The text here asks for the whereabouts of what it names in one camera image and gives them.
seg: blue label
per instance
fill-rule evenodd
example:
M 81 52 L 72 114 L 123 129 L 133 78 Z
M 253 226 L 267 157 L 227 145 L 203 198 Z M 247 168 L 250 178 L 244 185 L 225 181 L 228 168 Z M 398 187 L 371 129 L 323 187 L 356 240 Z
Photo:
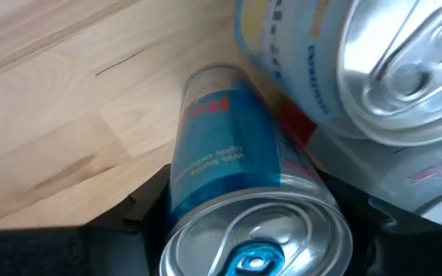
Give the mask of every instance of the blue label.
M 284 252 L 279 245 L 261 241 L 239 245 L 229 259 L 231 261 L 221 275 L 277 276 L 285 264 Z
M 170 175 L 173 223 L 228 192 L 280 186 L 281 173 L 313 173 L 290 146 L 245 81 L 198 99 L 186 108 L 177 135 Z

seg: can body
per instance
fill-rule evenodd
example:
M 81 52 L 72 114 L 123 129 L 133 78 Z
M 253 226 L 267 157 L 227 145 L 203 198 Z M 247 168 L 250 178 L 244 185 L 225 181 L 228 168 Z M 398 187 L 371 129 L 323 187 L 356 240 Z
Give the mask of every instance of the can body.
M 351 255 L 350 232 L 332 195 L 246 75 L 229 65 L 206 67 L 187 82 L 170 205 L 175 226 L 162 275 L 342 274 Z M 322 239 L 307 236 L 318 228 L 325 228 Z M 313 254 L 293 250 L 305 238 L 328 255 L 296 267 L 305 250 Z
M 292 103 L 278 114 L 282 128 L 321 170 L 366 193 L 442 224 L 442 141 L 393 147 L 325 132 Z M 303 129 L 294 127 L 302 125 Z
M 442 140 L 442 0 L 239 0 L 241 51 L 327 131 Z
M 318 125 L 362 138 L 340 101 L 335 68 L 341 25 L 352 0 L 239 0 L 241 52 L 280 84 Z

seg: can rim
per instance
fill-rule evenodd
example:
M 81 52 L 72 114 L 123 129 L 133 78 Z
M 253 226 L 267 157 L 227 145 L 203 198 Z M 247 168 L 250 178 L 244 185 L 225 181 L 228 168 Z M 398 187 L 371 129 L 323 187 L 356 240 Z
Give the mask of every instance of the can rim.
M 186 93 L 187 88 L 189 87 L 190 82 L 197 77 L 198 75 L 200 75 L 201 73 L 203 73 L 204 71 L 208 71 L 214 68 L 226 68 L 226 69 L 232 69 L 234 71 L 237 71 L 239 73 L 241 73 L 242 75 L 244 75 L 247 79 L 249 79 L 249 75 L 240 67 L 234 64 L 230 64 L 228 62 L 215 62 L 212 64 L 208 64 L 205 65 L 197 70 L 195 70 L 190 76 L 189 78 L 187 78 L 187 81 L 185 82 L 185 84 L 183 85 L 183 92 Z
M 339 244 L 338 251 L 342 251 L 342 250 L 346 250 L 349 252 L 353 251 L 354 245 L 353 245 L 353 236 L 352 236 L 351 229 L 350 229 L 347 221 L 345 220 L 345 217 L 339 212 L 339 210 L 336 206 L 333 206 L 318 197 L 301 193 L 301 189 L 297 189 L 297 188 L 291 188 L 291 187 L 287 187 L 287 188 L 285 187 L 282 189 L 281 189 L 281 187 L 278 187 L 278 188 L 268 188 L 268 187 L 252 188 L 252 189 L 244 189 L 241 191 L 235 191 L 235 192 L 231 192 L 231 193 L 228 193 L 225 195 L 221 195 L 219 198 L 205 202 L 204 204 L 198 206 L 197 208 L 195 208 L 194 210 L 189 212 L 187 215 L 185 215 L 176 224 L 176 226 L 172 229 L 172 231 L 168 235 L 168 242 L 163 250 L 163 253 L 162 253 L 161 259 L 160 259 L 160 270 L 164 266 L 166 258 L 168 258 L 168 255 L 171 255 L 171 252 L 168 252 L 168 250 L 169 249 L 171 250 L 172 246 L 175 245 L 175 243 L 176 243 L 174 241 L 174 240 L 176 240 L 175 237 L 177 237 L 177 236 L 180 237 L 181 235 L 183 235 L 183 230 L 188 228 L 194 222 L 197 222 L 205 215 L 208 215 L 211 212 L 216 211 L 218 208 L 220 208 L 224 205 L 232 204 L 234 202 L 238 202 L 240 200 L 245 200 L 245 199 L 254 199 L 254 198 L 268 198 L 268 199 L 270 199 L 270 198 L 274 198 L 274 196 L 285 196 L 286 198 L 289 197 L 289 198 L 301 199 L 301 200 L 309 202 L 311 204 L 317 204 L 317 205 L 320 205 L 321 207 L 323 207 L 326 210 L 326 212 L 328 212 L 330 217 L 332 218 L 333 224 L 340 229 L 341 234 L 339 235 L 339 237 L 340 237 L 339 240 L 341 240 L 341 242 L 338 243 Z M 336 266 L 337 263 L 340 263 L 341 265 L 344 264 L 345 265 L 344 268 L 347 268 L 351 262 L 351 256 L 352 256 L 352 254 L 338 255 L 336 258 L 333 258 L 332 261 L 330 261 L 328 263 L 328 266 L 325 268 L 326 270 L 324 270 L 324 271 L 330 271 L 331 269 L 333 269 Z
M 345 39 L 349 36 L 349 30 L 352 25 L 352 16 L 355 14 L 361 1 L 353 1 L 349 8 L 345 20 L 341 43 L 338 46 L 337 57 L 337 83 L 338 93 L 341 98 L 342 106 L 351 121 L 365 136 L 375 142 L 389 146 L 423 146 L 442 140 L 442 117 L 432 120 L 426 124 L 405 127 L 405 128 L 383 128 L 372 122 L 367 121 L 357 111 L 358 104 L 350 96 L 350 88 L 342 68 L 344 67 L 344 53 L 347 49 Z

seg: black plastic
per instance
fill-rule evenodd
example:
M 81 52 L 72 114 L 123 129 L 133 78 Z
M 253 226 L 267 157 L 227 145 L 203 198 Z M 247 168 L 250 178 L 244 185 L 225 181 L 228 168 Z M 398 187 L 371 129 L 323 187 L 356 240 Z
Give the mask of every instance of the black plastic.
M 0 275 L 158 275 L 168 231 L 165 186 L 169 174 L 170 167 L 163 167 L 119 205 L 85 226 L 0 232 Z M 345 275 L 442 275 L 442 225 L 323 172 L 321 176 L 338 200 L 355 242 Z M 147 264 L 141 261 L 144 252 Z M 146 274 L 145 266 L 151 268 Z
M 157 274 L 167 230 L 164 187 L 169 174 L 166 165 L 114 208 L 81 227 L 0 231 L 0 275 Z
M 442 225 L 321 175 L 351 226 L 355 248 L 346 275 L 442 275 Z

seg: light wooden desk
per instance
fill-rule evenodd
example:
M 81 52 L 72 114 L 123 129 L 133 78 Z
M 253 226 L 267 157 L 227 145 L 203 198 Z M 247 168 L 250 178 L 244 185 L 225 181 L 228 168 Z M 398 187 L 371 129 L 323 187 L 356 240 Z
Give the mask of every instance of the light wooden desk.
M 169 163 L 189 74 L 240 64 L 234 1 L 0 0 L 0 228 L 85 223 Z

